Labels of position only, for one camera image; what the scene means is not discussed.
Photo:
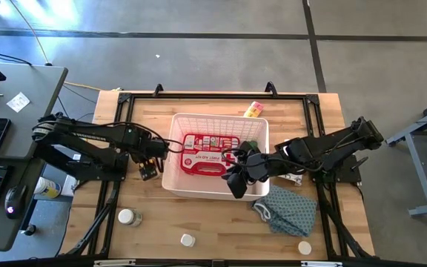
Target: concrete floor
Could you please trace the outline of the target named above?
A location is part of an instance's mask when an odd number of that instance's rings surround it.
[[[61,2],[18,1],[18,5],[36,29],[308,33],[300,0]],[[316,34],[427,36],[427,1],[309,2]],[[22,28],[26,28],[24,22],[8,1],[1,1],[0,30]],[[271,80],[283,92],[318,91],[308,40],[44,37],[41,41],[55,65],[68,67],[67,81],[104,89],[153,90],[162,83],[166,90],[261,91]],[[427,108],[427,42],[318,41],[317,47],[327,91],[340,95],[347,122],[364,116],[389,137],[419,119]],[[0,53],[44,63],[32,37],[0,36]],[[97,98],[96,91],[73,89],[93,101]],[[93,103],[66,89],[60,97],[72,117],[93,112]],[[360,155],[370,157],[361,173],[377,256],[427,263],[427,216],[412,219],[407,211],[426,201],[406,145]],[[57,210],[65,214],[67,208]],[[56,253],[63,223],[55,228],[57,238],[16,242],[12,251],[0,253],[0,260],[15,258],[16,246],[21,244],[50,243],[48,247]],[[42,249],[34,256],[47,255],[47,249]]]

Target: white cable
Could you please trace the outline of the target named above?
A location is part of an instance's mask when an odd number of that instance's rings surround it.
[[[255,209],[255,211],[258,211],[259,215],[261,216],[261,220],[263,222],[266,222],[268,220],[271,219],[271,214],[270,211],[261,203],[254,203],[253,204],[253,208]]]
[[[22,12],[18,9],[18,7],[14,4],[13,0],[9,0],[11,4],[13,4],[14,8],[18,11],[19,15],[21,15],[22,19],[26,22],[27,26],[29,26],[30,30],[33,32],[34,37],[36,37],[37,42],[39,43],[39,47],[41,48],[42,54],[44,55],[45,63],[50,64],[49,59],[47,59],[47,56],[45,55],[44,48],[42,48],[42,44],[39,41],[39,38],[36,35],[36,32],[34,31],[33,27],[30,26],[30,23],[26,20],[24,15],[22,15]]]

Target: white bottle cap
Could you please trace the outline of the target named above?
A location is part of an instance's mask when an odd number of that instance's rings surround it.
[[[134,221],[134,213],[130,209],[121,210],[118,213],[118,221],[125,225],[130,225]]]
[[[181,237],[181,244],[185,246],[192,247],[195,242],[196,242],[195,237],[189,234],[183,234]]]
[[[302,255],[309,255],[312,251],[311,244],[306,241],[299,242],[298,249]]]

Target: gray towel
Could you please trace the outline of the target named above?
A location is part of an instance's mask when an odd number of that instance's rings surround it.
[[[271,185],[266,197],[252,202],[252,207],[265,206],[269,212],[261,214],[273,233],[284,233],[300,237],[311,234],[316,217],[317,203],[291,191]]]

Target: gray desk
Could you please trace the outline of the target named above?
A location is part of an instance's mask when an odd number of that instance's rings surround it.
[[[9,118],[13,122],[0,150],[0,164],[15,166],[15,172],[3,188],[0,198],[0,251],[7,251],[14,243],[23,216],[16,220],[6,218],[4,197],[7,190],[20,181],[22,185],[27,186],[24,201],[28,207],[37,179],[44,167],[41,160],[30,159],[36,148],[30,138],[31,128],[37,123],[38,118],[52,111],[67,75],[67,69],[0,64],[0,71],[7,77],[6,81],[0,82],[0,93],[4,94],[4,98],[0,98],[0,118]],[[6,106],[6,102],[19,92],[23,92],[31,103],[16,113]]]

